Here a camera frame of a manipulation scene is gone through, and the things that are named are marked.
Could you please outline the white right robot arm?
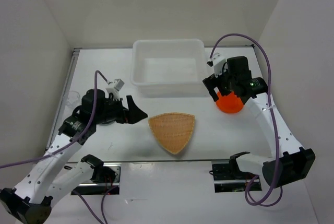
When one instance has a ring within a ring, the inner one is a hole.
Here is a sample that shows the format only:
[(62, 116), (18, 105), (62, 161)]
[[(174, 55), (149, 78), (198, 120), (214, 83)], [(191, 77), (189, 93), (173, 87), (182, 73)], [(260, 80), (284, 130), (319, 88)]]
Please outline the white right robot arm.
[(310, 148), (305, 149), (294, 137), (269, 94), (265, 80), (252, 77), (247, 57), (218, 55), (210, 58), (207, 65), (214, 73), (202, 82), (213, 100), (232, 93), (240, 98), (260, 126), (271, 151), (271, 157), (252, 155), (248, 151), (232, 155), (230, 176), (239, 179), (249, 172), (262, 176), (275, 188), (306, 178), (315, 153)]

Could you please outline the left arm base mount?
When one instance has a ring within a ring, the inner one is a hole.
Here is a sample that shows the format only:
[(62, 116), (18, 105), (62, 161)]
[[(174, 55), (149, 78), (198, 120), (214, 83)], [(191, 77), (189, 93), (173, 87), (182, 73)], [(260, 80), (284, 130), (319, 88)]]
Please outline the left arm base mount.
[(78, 192), (81, 195), (118, 195), (120, 193), (120, 175), (121, 164), (110, 163), (104, 164), (107, 167), (107, 174), (100, 175), (95, 181), (87, 180), (79, 184), (72, 192)]

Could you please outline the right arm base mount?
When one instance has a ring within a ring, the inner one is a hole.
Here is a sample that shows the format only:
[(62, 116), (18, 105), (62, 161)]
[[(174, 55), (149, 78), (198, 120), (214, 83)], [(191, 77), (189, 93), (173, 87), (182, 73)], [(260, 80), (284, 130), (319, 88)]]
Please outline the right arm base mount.
[(209, 174), (213, 177), (216, 193), (244, 192), (250, 180), (255, 176), (247, 172), (234, 175), (227, 160), (212, 161), (211, 165)]

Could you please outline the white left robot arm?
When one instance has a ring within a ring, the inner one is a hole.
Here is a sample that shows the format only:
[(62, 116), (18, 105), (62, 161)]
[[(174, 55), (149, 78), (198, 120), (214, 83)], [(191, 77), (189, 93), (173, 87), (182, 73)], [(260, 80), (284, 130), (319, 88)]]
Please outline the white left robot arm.
[(127, 107), (112, 93), (90, 89), (71, 116), (66, 118), (43, 159), (14, 188), (1, 190), (1, 204), (21, 223), (44, 223), (52, 208), (81, 183), (113, 183), (115, 171), (93, 155), (86, 155), (62, 176), (68, 160), (96, 132), (97, 125), (116, 122), (136, 124), (147, 114), (127, 96)]

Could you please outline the tan woven triangular plate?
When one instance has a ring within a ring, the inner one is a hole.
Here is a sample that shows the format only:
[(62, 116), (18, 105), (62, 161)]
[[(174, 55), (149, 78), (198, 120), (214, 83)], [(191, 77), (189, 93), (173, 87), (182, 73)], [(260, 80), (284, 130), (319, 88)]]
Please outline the tan woven triangular plate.
[(164, 113), (148, 120), (151, 132), (167, 152), (179, 154), (191, 140), (195, 128), (195, 116), (186, 113)]

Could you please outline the orange plastic plate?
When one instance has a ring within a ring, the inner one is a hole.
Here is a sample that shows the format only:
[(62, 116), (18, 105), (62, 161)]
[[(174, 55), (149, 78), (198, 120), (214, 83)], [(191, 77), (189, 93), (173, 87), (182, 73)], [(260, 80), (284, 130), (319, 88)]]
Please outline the orange plastic plate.
[(216, 106), (223, 113), (239, 113), (244, 107), (241, 99), (237, 97), (234, 92), (231, 92), (229, 95), (226, 96), (223, 96), (220, 92), (218, 92), (217, 95), (219, 99), (216, 101)]

